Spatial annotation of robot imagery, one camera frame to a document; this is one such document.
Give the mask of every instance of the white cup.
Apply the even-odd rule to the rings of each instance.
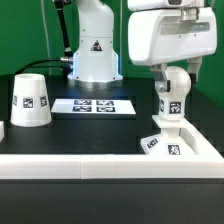
[[[37,127],[51,122],[45,78],[40,74],[15,76],[11,123],[22,127]]]

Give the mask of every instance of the green wall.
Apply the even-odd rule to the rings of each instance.
[[[63,55],[63,43],[57,13],[52,0],[44,0],[49,32],[51,57]],[[125,77],[151,78],[148,67],[134,66],[128,57],[127,24],[131,12],[126,0],[102,0],[115,13],[114,49],[121,57],[121,73]],[[204,57],[196,87],[224,108],[224,1],[216,0],[214,11],[218,24],[218,49],[212,56]],[[79,23],[75,2],[65,8],[65,17],[72,49],[78,48]],[[41,14],[41,0],[1,0],[0,8],[0,74],[12,74],[25,64],[47,58],[47,47]],[[177,65],[186,68],[185,62]]]

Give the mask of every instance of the table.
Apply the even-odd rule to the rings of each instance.
[[[46,77],[55,98],[128,99],[135,116],[53,115],[51,124],[10,124],[13,76],[0,77],[5,154],[143,154],[139,141],[159,132],[152,122],[158,97],[151,79],[126,79],[120,88],[90,91]],[[192,89],[186,118],[224,155],[224,111]],[[1,180],[0,223],[223,223],[222,179]]]

